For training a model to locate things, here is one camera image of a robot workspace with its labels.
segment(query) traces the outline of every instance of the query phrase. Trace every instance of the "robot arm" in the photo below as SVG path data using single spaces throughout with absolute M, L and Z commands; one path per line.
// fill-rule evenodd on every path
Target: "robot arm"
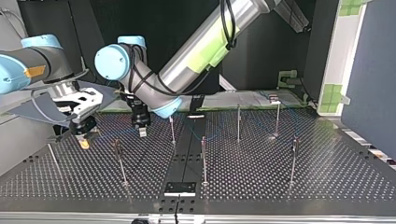
M 83 148 L 88 148 L 85 137 L 96 126 L 92 114 L 102 103 L 103 95 L 93 88 L 79 87 L 76 82 L 78 76 L 73 74 L 54 35 L 25 38 L 21 43 L 23 49 L 0 51 L 0 94 L 22 90 L 43 81 L 51 99 L 67 119 L 52 120 L 38 106 L 37 110 L 52 122 L 70 121 L 71 133 Z
M 169 118 L 181 105 L 178 96 L 205 70 L 217 66 L 229 52 L 224 24 L 230 31 L 235 22 L 237 36 L 280 1 L 231 0 L 233 13 L 226 8 L 224 14 L 218 7 L 158 76 L 143 62 L 142 51 L 146 47 L 140 36 L 122 36 L 119 44 L 100 49 L 95 57 L 97 71 L 106 79 L 118 80 L 127 93 L 138 97 L 160 117 Z

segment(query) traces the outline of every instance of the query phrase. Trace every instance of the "white wall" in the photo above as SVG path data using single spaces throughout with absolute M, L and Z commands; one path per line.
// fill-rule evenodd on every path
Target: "white wall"
M 346 95 L 352 65 L 361 34 L 366 5 L 361 7 L 359 15 L 337 17 L 332 35 L 329 58 L 323 78 L 319 106 L 326 84 L 342 85 L 341 94 Z M 320 113 L 321 116 L 341 116 L 344 105 L 340 104 L 336 113 Z
M 0 0 L 0 7 L 21 15 L 16 0 Z M 20 34 L 23 34 L 20 23 L 15 19 L 12 19 L 12 22 L 18 27 Z M 20 48 L 20 38 L 0 16 L 0 50 Z M 17 118 L 13 115 L 2 115 L 3 112 L 29 97 L 30 92 L 14 92 L 0 96 L 0 175 L 44 147 L 47 138 L 53 134 L 51 125 L 46 123 Z

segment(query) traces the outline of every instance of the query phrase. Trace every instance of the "black cable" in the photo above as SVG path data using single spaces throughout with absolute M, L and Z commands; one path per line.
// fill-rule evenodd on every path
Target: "black cable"
M 231 24 L 232 24 L 232 31 L 231 35 L 228 31 L 227 27 L 227 21 L 225 17 L 225 5 L 227 4 L 228 11 L 231 16 Z M 235 21 L 235 15 L 233 14 L 233 6 L 231 4 L 230 0 L 220 0 L 220 16 L 221 16 L 221 22 L 224 30 L 224 35 L 227 40 L 227 45 L 226 49 L 230 50 L 236 47 L 236 21 Z
M 230 16 L 231 16 L 231 24 L 233 26 L 233 31 L 231 33 L 231 41 L 232 41 L 232 48 L 235 48 L 235 35 L 236 35 L 236 21 L 235 21 L 235 15 L 233 14 L 233 5 L 231 4 L 230 0 L 226 0 L 227 2 L 227 6 L 228 6 L 228 10 L 230 12 Z
M 145 77 L 146 77 L 147 75 L 145 75 L 145 77 L 143 77 L 142 74 L 140 73 L 140 71 L 139 71 L 139 70 L 137 69 L 137 67 L 134 65 L 134 48 L 136 47 L 136 45 L 132 45 L 132 46 L 129 46 L 129 45 L 126 45 L 126 44 L 122 44 L 122 45 L 124 45 L 124 46 L 126 46 L 126 47 L 128 47 L 128 48 L 130 49 L 131 74 L 130 74 L 130 81 L 129 81 L 130 83 L 129 83 L 129 87 L 128 87 L 129 89 L 132 88 L 132 82 L 131 82 L 131 80 L 133 80 L 133 78 L 134 78 L 134 71 L 135 71 L 136 74 L 140 77 L 140 79 L 143 81 L 144 84 L 148 85 L 150 88 L 154 89 L 155 91 L 157 91 L 157 92 L 159 92 L 159 93 L 162 93 L 162 94 L 164 94 L 164 95 L 170 95 L 170 96 L 186 95 L 186 94 L 189 94 L 189 93 L 195 91 L 196 89 L 198 89 L 199 86 L 201 86 L 201 84 L 205 81 L 205 79 L 206 79 L 206 78 L 209 76 L 209 74 L 210 74 L 210 70 L 206 70 L 205 76 L 204 76 L 204 77 L 203 77 L 203 78 L 202 78 L 191 90 L 189 90 L 189 91 L 175 92 L 175 93 L 163 91 L 163 90 L 158 89 L 157 87 L 151 85 L 149 82 L 147 82 L 146 79 L 145 79 Z
M 140 79 L 144 79 L 143 76 L 140 74 L 139 70 L 136 68 L 135 69 L 137 75 L 140 77 Z M 164 95 L 169 95 L 169 96 L 180 96 L 180 95 L 187 95 L 189 93 L 192 93 L 193 91 L 195 91 L 196 89 L 198 89 L 198 87 L 205 81 L 205 79 L 207 78 L 207 76 L 209 76 L 210 71 L 206 70 L 206 74 L 205 76 L 201 79 L 201 81 L 199 81 L 191 90 L 189 91 L 184 91 L 184 92 L 176 92 L 176 93 L 170 93 L 167 91 L 163 91 L 161 89 L 158 89 L 157 87 L 151 85 L 149 82 L 147 82 L 146 80 L 144 81 L 144 83 L 146 85 L 148 85 L 150 88 L 154 89 L 155 91 L 162 93 Z
M 311 94 L 309 94 L 308 90 L 306 89 L 305 84 L 303 83 L 303 79 L 301 77 L 299 77 L 299 79 L 300 79 L 301 85 L 303 86 L 305 93 L 312 100 L 312 103 L 314 103 L 315 107 L 318 108 L 318 105 L 317 105 L 317 103 L 315 103 L 314 98 L 312 98 Z

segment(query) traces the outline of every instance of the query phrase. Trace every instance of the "vertical metal rod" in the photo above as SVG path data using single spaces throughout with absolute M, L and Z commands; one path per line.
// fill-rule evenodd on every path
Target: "vertical metal rod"
M 202 147 L 202 158 L 204 161 L 204 186 L 207 186 L 209 183 L 207 182 L 207 176 L 206 176 L 206 142 L 204 136 L 202 137 L 201 147 Z
M 291 175 L 290 175 L 290 189 L 293 187 L 294 185 L 294 172 L 295 172 L 295 165 L 296 165 L 296 159 L 297 159 L 297 155 L 298 155 L 298 151 L 300 149 L 300 141 L 299 138 L 297 136 L 294 136 L 294 140 L 293 140 L 293 164 L 291 166 Z
M 53 161 L 58 165 L 58 160 L 55 157 L 55 153 L 53 152 L 52 145 L 50 143 L 47 144 L 49 147 L 50 155 L 52 156 Z
M 124 185 L 124 186 L 128 186 L 129 183 L 128 183 L 128 180 L 126 179 L 126 174 L 125 174 L 125 169 L 124 169 L 124 167 L 123 167 L 122 159 L 120 159 L 120 167 L 121 167 L 121 170 L 122 170 L 122 177 L 123 177 L 123 179 L 124 179 L 123 185 Z
M 175 144 L 176 140 L 175 140 L 175 128 L 174 128 L 174 121 L 172 116 L 169 117 L 169 121 L 171 122 L 171 129 L 172 129 L 172 143 Z
M 241 105 L 238 105 L 238 143 L 241 141 Z
M 277 113 L 276 113 L 276 127 L 275 127 L 275 136 L 279 136 L 279 115 L 280 115 L 280 104 L 277 105 Z
M 49 147 L 50 155 L 51 155 L 53 161 L 55 162 L 56 168 L 58 169 L 58 172 L 59 172 L 59 174 L 61 175 L 61 178 L 62 178 L 61 167 L 59 166 L 59 162 L 56 159 L 55 153 L 53 152 L 52 145 L 50 143 L 48 143 L 47 146 Z
M 293 151 L 293 164 L 291 166 L 291 175 L 290 175 L 290 189 L 294 185 L 294 169 L 295 169 L 295 165 L 296 165 L 296 152 L 294 150 Z

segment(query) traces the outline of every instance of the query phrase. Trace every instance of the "metal bracket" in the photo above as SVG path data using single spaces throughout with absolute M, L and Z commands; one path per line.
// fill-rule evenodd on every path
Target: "metal bracket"
M 195 197 L 195 182 L 170 182 L 166 184 L 165 197 Z
M 341 95 L 341 104 L 350 105 L 350 98 L 345 95 Z

